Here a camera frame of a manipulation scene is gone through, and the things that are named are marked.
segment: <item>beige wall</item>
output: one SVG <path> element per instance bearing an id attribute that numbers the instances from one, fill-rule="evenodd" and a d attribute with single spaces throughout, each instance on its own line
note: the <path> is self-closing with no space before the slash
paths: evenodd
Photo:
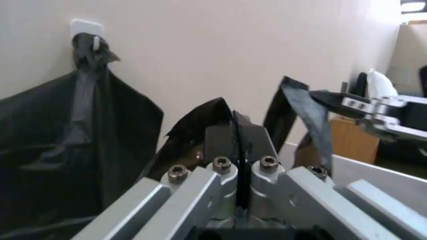
<path id="1" fill-rule="evenodd" d="M 339 91 L 384 73 L 398 15 L 399 0 L 1 0 L 0 98 L 71 71 L 80 18 L 104 25 L 112 70 L 163 109 L 162 136 L 219 96 L 260 124 L 283 75 Z"/>
<path id="2" fill-rule="evenodd" d="M 387 76 L 400 94 L 420 95 L 419 70 L 427 65 L 427 24 L 402 25 Z"/>

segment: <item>wall hook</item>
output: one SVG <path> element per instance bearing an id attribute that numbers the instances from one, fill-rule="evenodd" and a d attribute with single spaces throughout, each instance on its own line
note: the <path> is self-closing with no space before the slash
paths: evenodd
<path id="1" fill-rule="evenodd" d="M 104 27 L 100 23 L 73 19 L 70 23 L 71 26 L 71 39 L 79 33 L 88 33 L 96 35 L 93 38 L 93 51 L 98 51 L 100 49 L 100 37 L 105 39 Z"/>

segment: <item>hex socket screw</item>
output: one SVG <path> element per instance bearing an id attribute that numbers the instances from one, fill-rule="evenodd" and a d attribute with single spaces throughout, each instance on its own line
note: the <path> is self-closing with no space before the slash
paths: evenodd
<path id="1" fill-rule="evenodd" d="M 213 170 L 221 175 L 228 174 L 231 170 L 232 161 L 226 156 L 217 156 L 212 161 Z"/>
<path id="2" fill-rule="evenodd" d="M 275 173 L 279 166 L 279 161 L 273 156 L 263 156 L 259 161 L 259 166 L 265 173 Z"/>
<path id="3" fill-rule="evenodd" d="M 181 164 L 173 165 L 167 171 L 167 176 L 169 178 L 169 182 L 173 184 L 182 183 L 188 176 L 189 171 L 186 166 Z"/>

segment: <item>black plastic bag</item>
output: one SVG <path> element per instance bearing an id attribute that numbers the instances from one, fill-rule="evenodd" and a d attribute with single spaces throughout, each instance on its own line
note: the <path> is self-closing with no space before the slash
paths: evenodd
<path id="1" fill-rule="evenodd" d="M 194 108 L 167 133 L 169 138 L 142 170 L 138 180 L 149 177 L 160 181 L 162 175 L 175 164 L 182 164 L 190 170 L 207 164 L 196 159 L 197 152 L 203 151 L 206 128 L 218 123 L 228 123 L 232 119 L 232 112 L 222 97 Z"/>
<path id="2" fill-rule="evenodd" d="M 108 70 L 118 57 L 93 38 L 73 38 L 76 71 L 0 101 L 0 238 L 71 237 L 79 229 L 57 226 L 101 213 L 156 152 L 163 112 Z"/>
<path id="3" fill-rule="evenodd" d="M 319 165 L 331 173 L 332 141 L 328 112 L 326 107 L 312 99 L 308 85 L 285 76 L 267 111 L 263 125 L 278 152 L 291 131 L 296 116 L 300 117 L 307 127 L 309 141 L 317 148 Z"/>

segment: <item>white cloth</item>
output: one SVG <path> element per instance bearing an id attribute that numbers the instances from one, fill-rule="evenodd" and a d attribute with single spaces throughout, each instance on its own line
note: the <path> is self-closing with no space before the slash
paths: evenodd
<path id="1" fill-rule="evenodd" d="M 370 69 L 367 74 L 367 93 L 369 98 L 380 99 L 382 97 L 398 96 L 398 91 L 393 87 L 392 81 L 384 74 Z"/>

